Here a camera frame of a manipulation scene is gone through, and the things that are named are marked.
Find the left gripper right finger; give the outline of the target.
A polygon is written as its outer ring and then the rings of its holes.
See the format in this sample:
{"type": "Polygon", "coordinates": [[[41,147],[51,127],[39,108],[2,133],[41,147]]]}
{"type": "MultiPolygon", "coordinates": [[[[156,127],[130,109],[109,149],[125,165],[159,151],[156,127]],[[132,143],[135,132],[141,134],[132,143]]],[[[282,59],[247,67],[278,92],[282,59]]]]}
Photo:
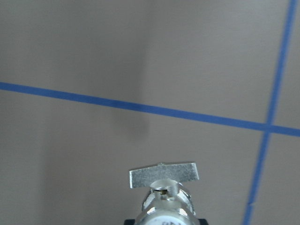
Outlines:
{"type": "Polygon", "coordinates": [[[199,218],[199,225],[209,225],[208,221],[204,218],[199,218]]]}

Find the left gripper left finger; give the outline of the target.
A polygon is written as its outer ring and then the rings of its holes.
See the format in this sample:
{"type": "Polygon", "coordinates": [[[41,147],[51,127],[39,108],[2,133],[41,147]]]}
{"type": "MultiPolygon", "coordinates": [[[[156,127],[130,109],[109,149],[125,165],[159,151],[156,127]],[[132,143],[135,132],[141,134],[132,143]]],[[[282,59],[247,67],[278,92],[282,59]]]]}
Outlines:
{"type": "Polygon", "coordinates": [[[135,219],[126,219],[124,225],[137,225],[137,223],[135,219]]]}

